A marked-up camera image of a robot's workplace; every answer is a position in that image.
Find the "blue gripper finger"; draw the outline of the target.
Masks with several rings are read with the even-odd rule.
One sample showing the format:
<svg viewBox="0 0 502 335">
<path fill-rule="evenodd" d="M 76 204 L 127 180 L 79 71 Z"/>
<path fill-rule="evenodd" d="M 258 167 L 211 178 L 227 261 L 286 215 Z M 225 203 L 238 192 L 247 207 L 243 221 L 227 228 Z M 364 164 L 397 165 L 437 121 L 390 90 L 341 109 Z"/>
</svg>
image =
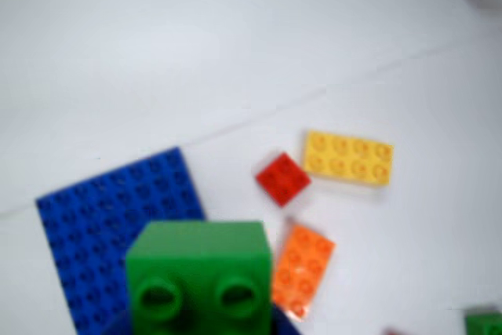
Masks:
<svg viewBox="0 0 502 335">
<path fill-rule="evenodd" d="M 276 304 L 272 305 L 271 335 L 300 335 L 300 331 Z"/>
<path fill-rule="evenodd" d="M 133 335 L 132 319 L 129 311 L 117 314 L 104 329 L 104 335 Z"/>
</svg>

